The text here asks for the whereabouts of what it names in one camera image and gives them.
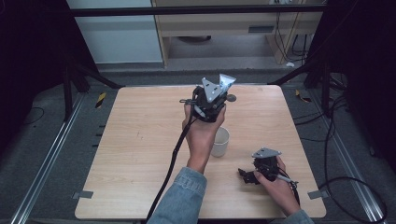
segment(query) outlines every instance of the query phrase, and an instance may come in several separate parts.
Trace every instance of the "person's left hand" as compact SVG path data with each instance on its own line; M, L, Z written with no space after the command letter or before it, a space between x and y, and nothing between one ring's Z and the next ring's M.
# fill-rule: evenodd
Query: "person's left hand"
M190 148L190 159L187 163L187 167L201 174L204 173L207 161L210 157L210 151L215 142L216 132L225 119L225 110L226 106L221 109L216 122L209 123L198 119L190 126L190 130L186 136ZM184 105L184 112L186 118L182 122L182 129L186 127L189 121L191 105Z

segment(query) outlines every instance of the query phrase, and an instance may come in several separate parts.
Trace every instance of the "person's right hand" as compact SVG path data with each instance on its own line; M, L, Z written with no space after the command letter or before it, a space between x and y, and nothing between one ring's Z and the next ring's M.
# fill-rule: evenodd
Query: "person's right hand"
M279 156L276 156L276 159L279 168L286 172L285 163L283 163ZM288 182L279 178L271 182L257 171L254 171L254 175L265 187L271 198L282 208L283 213L287 217L301 209Z

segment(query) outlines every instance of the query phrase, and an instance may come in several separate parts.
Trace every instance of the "gray floor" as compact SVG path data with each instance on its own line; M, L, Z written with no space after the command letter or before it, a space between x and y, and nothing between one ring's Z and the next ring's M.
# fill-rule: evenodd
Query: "gray floor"
M170 51L170 60L166 68L135 69L118 73L103 73L105 77L127 86L139 85L183 85L199 84L202 77L217 80L219 72L237 78L238 83L266 83L286 75L292 68L285 64L276 64L265 38L253 36L212 36L206 42L197 39L175 38ZM305 91L298 76L282 86L290 113L299 123L313 118L313 113L320 113L317 104L307 103L295 96L299 89L311 99L320 94L319 89ZM117 95L116 90L89 78L92 85L88 93L74 92L74 99L82 97L81 109L67 138L64 141L56 162L36 198L35 206L29 216L30 223L80 223L74 216L77 200L72 194L82 190L88 175L100 133L110 113ZM106 92L106 99L101 108L94 108L101 92ZM341 92L332 91L332 98ZM63 89L57 86L37 95L31 114L26 124L9 145L8 155L2 159L0 169L0 223L8 223L21 204L26 192L31 187L35 175L61 129L64 117ZM316 119L305 125L297 125L304 150L318 185L324 182L324 142L327 119ZM334 113L337 133L342 139L341 147L346 148L350 161L337 149L340 143L337 136L332 137L327 151L329 177L348 174L348 166L357 168L364 181L377 190L388 206L388 223L396 223L396 175L387 163L372 157L369 146L361 134L359 125L344 105ZM368 220L356 186L349 181L332 184L332 194L340 204L355 216ZM327 215L315 219L316 223L359 223L343 213L331 198L324 199ZM228 220L229 223L264 223L257 220Z

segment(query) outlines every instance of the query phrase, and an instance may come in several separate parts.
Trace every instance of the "floor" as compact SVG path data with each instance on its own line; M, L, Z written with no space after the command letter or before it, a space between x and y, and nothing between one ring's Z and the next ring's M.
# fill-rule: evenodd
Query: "floor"
M215 80L219 72L236 77L239 83L264 84L285 76L302 63L294 62L294 68L286 66L285 63L277 64L262 35L212 36L208 41L203 41L201 37L182 37L174 38L172 45L166 67L140 67L123 72L105 71L102 75L127 86L200 84L202 77ZM302 49L301 46L302 39L299 38L294 50L290 50L288 55L296 60L301 59L301 56L293 55L294 51ZM334 74L334 77L347 84L342 75ZM81 104L70 127L65 128L62 123L62 86L44 91L35 98L26 124L9 145L12 153L2 159L0 223L9 223L14 217L26 223L107 223L80 221L74 216L77 200L72 199L72 195L83 188L117 95L117 90L111 90L91 78L89 81L92 87L88 93L77 93L73 90L75 102ZM340 175L356 176L374 186L388 207L388 218L384 223L396 223L396 199L393 196L396 175L383 159L370 155L359 124L354 120L350 105L345 101L341 101L340 107L334 112L335 132L332 132L328 149L324 149L327 131L332 126L331 121L319 116L318 119L303 124L305 120L321 113L320 88L306 90L303 81L304 75L300 75L282 85L282 90L318 185L326 179L323 159L327 158L329 178ZM311 103L296 97L297 89ZM98 96L103 91L106 92L106 99L100 108L95 108ZM340 96L342 92L332 90L331 97L334 100ZM66 132L65 139L57 139L60 130ZM54 142L59 146L56 150L52 150ZM43 178L37 179L36 175L42 172L42 165L47 165L49 169L41 176ZM369 220L370 213L374 213L375 217L375 209L378 207L384 211L379 200L376 197L371 198L373 194L370 190L361 185L338 181L332 184L332 193L349 212L364 220ZM31 203L24 201L27 196L30 196L28 198ZM324 199L324 202L328 214L324 218L315 219L316 223L359 223L342 212L331 198ZM18 213L18 209L24 210L25 214ZM281 220L267 221L275 224ZM124 220L108 221L114 222L123 223ZM263 220L217 220L213 223L225 222L263 223Z

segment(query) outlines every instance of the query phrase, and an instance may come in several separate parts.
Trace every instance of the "wooden table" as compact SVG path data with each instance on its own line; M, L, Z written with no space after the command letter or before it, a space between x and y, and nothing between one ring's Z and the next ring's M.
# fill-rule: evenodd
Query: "wooden table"
M76 217L81 219L144 219L163 183L184 119L180 99L191 98L194 86L120 89L97 149ZM274 218L282 212L260 185L245 184L237 169L252 171L251 154L261 147L280 150L290 177L298 181L302 208L324 217L318 189L278 86L234 85L223 125L231 134L227 153L211 157L200 218ZM189 157L185 141L168 187Z

